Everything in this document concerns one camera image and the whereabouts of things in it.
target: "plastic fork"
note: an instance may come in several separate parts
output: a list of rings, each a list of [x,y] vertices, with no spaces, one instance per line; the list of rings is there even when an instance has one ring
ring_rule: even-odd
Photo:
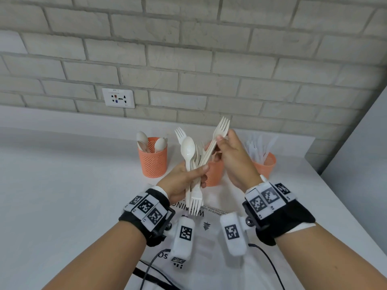
[[[177,139],[181,145],[181,143],[187,137],[187,135],[185,134],[184,130],[182,130],[180,127],[177,127],[177,129],[175,130],[175,133],[176,133]]]
[[[192,162],[192,168],[196,169],[196,163]],[[199,214],[199,210],[203,205],[203,194],[200,189],[200,180],[195,184],[195,186],[191,189],[191,200],[189,206],[189,213],[193,216],[197,216]]]
[[[200,163],[199,163],[199,167],[207,164],[208,160],[210,159],[210,157],[212,155],[212,152],[215,149],[216,137],[218,135],[225,137],[227,135],[229,126],[230,126],[230,120],[227,119],[226,117],[223,117],[220,120],[218,126],[216,126],[214,134],[212,135],[212,141],[210,143],[210,146],[208,147],[206,153],[202,156]]]

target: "metal screw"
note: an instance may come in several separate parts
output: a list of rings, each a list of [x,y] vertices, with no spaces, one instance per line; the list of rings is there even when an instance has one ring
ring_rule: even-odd
[[[253,227],[254,226],[254,222],[253,222],[253,220],[250,217],[246,218],[246,224],[249,227]]]
[[[169,231],[169,230],[171,230],[171,228],[172,228],[172,224],[171,224],[171,222],[168,222],[167,227],[165,228],[165,230]]]

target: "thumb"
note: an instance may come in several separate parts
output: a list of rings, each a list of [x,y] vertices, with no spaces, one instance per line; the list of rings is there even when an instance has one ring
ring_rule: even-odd
[[[219,147],[219,149],[220,149],[220,151],[222,153],[226,153],[226,152],[228,152],[228,151],[230,151],[232,149],[232,147],[230,146],[230,143],[228,142],[228,140],[226,140],[221,135],[218,135],[216,137],[216,144],[217,144],[217,146]]]
[[[196,178],[199,178],[199,177],[203,176],[204,174],[206,174],[209,169],[210,169],[210,167],[208,165],[204,165],[204,166],[201,166],[195,170],[191,170],[189,172],[186,172],[186,174],[185,174],[186,180],[192,181]]]

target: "orange plastic container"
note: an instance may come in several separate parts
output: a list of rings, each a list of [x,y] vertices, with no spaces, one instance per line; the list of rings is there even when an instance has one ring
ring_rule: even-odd
[[[268,179],[271,171],[276,165],[276,162],[277,162],[276,157],[272,153],[269,153],[263,165],[258,164],[256,162],[253,162],[253,163],[254,163],[254,166],[257,168],[258,173],[265,176]]]
[[[216,186],[219,184],[223,176],[223,169],[225,164],[223,161],[218,162],[208,162],[210,170],[206,173],[207,175],[207,186]]]
[[[148,148],[152,153],[144,153],[138,148],[138,155],[140,157],[141,169],[143,174],[148,178],[158,178],[167,171],[167,147],[154,153],[154,144],[160,137],[148,137]]]

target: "brick wall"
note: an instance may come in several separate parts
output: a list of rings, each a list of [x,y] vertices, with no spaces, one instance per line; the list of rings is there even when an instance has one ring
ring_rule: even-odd
[[[387,0],[0,0],[0,104],[312,135],[321,171],[386,84]],[[134,90],[106,107],[103,87]]]

